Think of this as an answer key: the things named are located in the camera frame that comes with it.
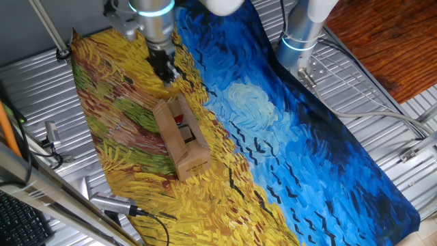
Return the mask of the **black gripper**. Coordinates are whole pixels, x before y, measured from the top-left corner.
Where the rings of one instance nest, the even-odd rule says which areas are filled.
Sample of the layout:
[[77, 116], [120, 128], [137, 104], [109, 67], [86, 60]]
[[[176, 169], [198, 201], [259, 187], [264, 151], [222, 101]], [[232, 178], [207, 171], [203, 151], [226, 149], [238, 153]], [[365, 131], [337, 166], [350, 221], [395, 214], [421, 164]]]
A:
[[148, 62], [159, 76], [164, 86], [170, 86], [179, 77], [180, 73], [174, 67], [175, 47], [173, 44], [149, 44]]

